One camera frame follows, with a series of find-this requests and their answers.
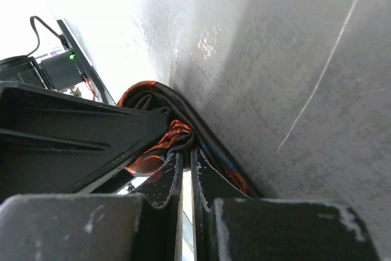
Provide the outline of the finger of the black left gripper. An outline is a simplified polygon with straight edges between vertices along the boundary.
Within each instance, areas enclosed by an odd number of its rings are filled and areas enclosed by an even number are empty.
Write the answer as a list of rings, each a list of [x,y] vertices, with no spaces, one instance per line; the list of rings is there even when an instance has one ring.
[[[167,130],[155,111],[119,108],[28,84],[1,83],[1,199],[89,193]]]

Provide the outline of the black orange floral tie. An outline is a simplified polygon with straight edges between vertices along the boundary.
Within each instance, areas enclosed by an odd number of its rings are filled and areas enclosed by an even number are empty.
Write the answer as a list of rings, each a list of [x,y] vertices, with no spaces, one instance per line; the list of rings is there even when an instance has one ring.
[[[157,81],[142,81],[131,86],[117,102],[118,107],[162,113],[167,131],[126,167],[134,176],[152,175],[169,152],[181,152],[189,160],[192,148],[198,147],[209,163],[242,193],[257,197],[259,192],[243,174],[233,155],[210,130],[190,103],[170,87]]]

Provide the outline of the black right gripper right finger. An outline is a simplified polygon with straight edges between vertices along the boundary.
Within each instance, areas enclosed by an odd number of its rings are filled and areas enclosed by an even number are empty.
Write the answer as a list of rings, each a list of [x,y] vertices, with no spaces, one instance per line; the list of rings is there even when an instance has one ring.
[[[364,222],[348,206],[252,199],[191,152],[197,260],[378,260]]]

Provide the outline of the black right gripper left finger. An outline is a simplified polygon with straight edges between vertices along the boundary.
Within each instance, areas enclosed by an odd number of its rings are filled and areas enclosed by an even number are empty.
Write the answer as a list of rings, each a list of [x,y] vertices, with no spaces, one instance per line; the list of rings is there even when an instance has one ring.
[[[132,193],[27,194],[1,205],[2,260],[180,260],[183,156]]]

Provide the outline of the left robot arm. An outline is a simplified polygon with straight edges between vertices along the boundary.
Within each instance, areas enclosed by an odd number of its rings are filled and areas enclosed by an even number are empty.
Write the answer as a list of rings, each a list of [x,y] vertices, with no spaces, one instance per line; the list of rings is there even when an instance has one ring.
[[[126,165],[167,130],[155,111],[116,106],[64,21],[64,51],[1,61],[1,199],[116,193]]]

